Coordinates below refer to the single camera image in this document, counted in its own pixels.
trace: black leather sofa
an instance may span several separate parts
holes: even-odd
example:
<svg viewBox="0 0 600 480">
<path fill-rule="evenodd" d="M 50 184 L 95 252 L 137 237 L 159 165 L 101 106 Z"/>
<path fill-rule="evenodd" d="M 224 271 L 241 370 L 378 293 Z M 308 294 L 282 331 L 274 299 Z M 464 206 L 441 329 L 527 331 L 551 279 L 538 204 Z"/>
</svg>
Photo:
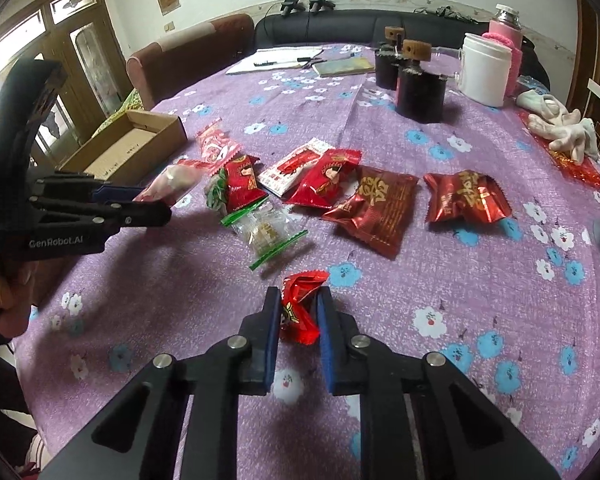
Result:
<svg viewBox="0 0 600 480">
<path fill-rule="evenodd" d="M 417 12 L 373 9 L 322 10 L 316 15 L 293 12 L 286 18 L 275 14 L 260 20 L 253 35 L 253 48 L 323 43 L 378 46 L 384 41 L 384 28 L 389 25 L 403 27 L 410 40 L 449 48 L 461 48 L 466 32 L 479 35 L 489 28 L 487 22 L 467 23 Z M 535 45 L 526 37 L 522 44 L 520 73 L 551 89 L 549 76 L 536 56 Z"/>
</svg>

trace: white cap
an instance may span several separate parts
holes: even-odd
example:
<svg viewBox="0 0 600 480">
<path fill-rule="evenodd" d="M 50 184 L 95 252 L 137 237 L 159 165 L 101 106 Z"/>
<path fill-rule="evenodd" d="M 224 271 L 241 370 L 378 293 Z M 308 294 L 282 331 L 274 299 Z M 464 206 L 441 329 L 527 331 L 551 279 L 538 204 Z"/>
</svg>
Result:
<svg viewBox="0 0 600 480">
<path fill-rule="evenodd" d="M 509 14 L 513 14 L 514 16 L 518 16 L 520 15 L 520 11 L 514 9 L 513 7 L 509 7 L 503 4 L 497 4 L 496 5 L 496 9 L 498 10 L 504 10 L 505 12 L 508 12 Z"/>
</svg>

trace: red candy wrapper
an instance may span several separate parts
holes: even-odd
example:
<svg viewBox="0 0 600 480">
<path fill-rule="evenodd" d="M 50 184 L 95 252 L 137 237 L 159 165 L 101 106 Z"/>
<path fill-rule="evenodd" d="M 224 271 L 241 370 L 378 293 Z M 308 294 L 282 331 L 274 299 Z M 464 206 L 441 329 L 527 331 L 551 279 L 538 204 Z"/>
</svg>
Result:
<svg viewBox="0 0 600 480">
<path fill-rule="evenodd" d="M 240 151 L 240 144 L 231 140 L 220 129 L 222 119 L 216 119 L 204 129 L 196 133 L 200 143 L 200 156 L 203 162 L 211 165 L 211 173 L 215 173 L 228 163 Z"/>
<path fill-rule="evenodd" d="M 453 175 L 427 173 L 431 188 L 427 222 L 463 216 L 469 222 L 491 224 L 511 216 L 509 202 L 490 176 L 464 170 Z"/>
<path fill-rule="evenodd" d="M 322 219 L 341 225 L 382 256 L 393 259 L 413 213 L 418 178 L 360 166 L 358 183 L 358 190 Z"/>
<path fill-rule="evenodd" d="M 529 112 L 519 108 L 518 116 L 520 117 L 520 120 L 522 120 L 522 123 L 527 126 Z M 540 144 L 547 151 L 547 153 L 551 155 L 552 161 L 560 169 L 564 176 L 570 176 L 576 180 L 581 180 L 588 186 L 600 189 L 600 172 L 596 169 L 588 156 L 586 156 L 582 164 L 578 166 L 568 156 L 564 155 L 564 153 L 550 150 L 548 140 L 538 137 L 531 132 L 529 132 L 529 135 L 531 135 L 538 142 L 538 144 Z"/>
<path fill-rule="evenodd" d="M 241 155 L 229 161 L 224 169 L 226 171 L 226 208 L 232 213 L 253 204 L 267 195 L 258 188 L 253 165 L 260 160 L 251 155 Z"/>
<path fill-rule="evenodd" d="M 333 207 L 340 193 L 340 181 L 356 168 L 361 158 L 362 152 L 357 150 L 327 150 L 286 203 Z"/>
<path fill-rule="evenodd" d="M 287 276 L 282 284 L 281 336 L 304 345 L 315 343 L 318 325 L 307 312 L 312 294 L 329 279 L 324 270 L 308 270 Z"/>
<path fill-rule="evenodd" d="M 208 174 L 211 164 L 200 160 L 181 159 L 160 172 L 154 181 L 134 198 L 134 202 L 162 200 L 169 207 L 196 187 Z"/>
</svg>

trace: white paper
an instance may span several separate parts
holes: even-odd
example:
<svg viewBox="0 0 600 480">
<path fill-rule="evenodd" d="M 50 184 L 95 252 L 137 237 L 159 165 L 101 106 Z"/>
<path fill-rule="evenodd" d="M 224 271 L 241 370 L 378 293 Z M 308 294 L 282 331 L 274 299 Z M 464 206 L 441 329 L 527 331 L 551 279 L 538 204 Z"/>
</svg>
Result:
<svg viewBox="0 0 600 480">
<path fill-rule="evenodd" d="M 299 57 L 314 58 L 322 52 L 319 46 L 279 46 L 276 48 L 260 48 L 255 54 L 244 58 L 233 65 L 226 74 L 242 74 L 245 72 L 264 72 L 281 68 L 300 68 L 305 62 L 298 62 Z M 273 65 L 256 66 L 256 63 L 273 62 Z"/>
</svg>

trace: black container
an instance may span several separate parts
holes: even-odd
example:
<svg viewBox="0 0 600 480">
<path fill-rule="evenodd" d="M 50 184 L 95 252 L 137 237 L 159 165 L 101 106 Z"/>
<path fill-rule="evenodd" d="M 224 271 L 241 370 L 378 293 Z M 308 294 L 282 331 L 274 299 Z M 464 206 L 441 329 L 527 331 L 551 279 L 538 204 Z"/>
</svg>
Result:
<svg viewBox="0 0 600 480">
<path fill-rule="evenodd" d="M 447 76 L 424 71 L 419 64 L 401 68 L 395 111 L 419 123 L 442 122 Z"/>
<path fill-rule="evenodd" d="M 376 50 L 376 85 L 395 90 L 398 84 L 398 59 L 393 49 Z"/>
</svg>

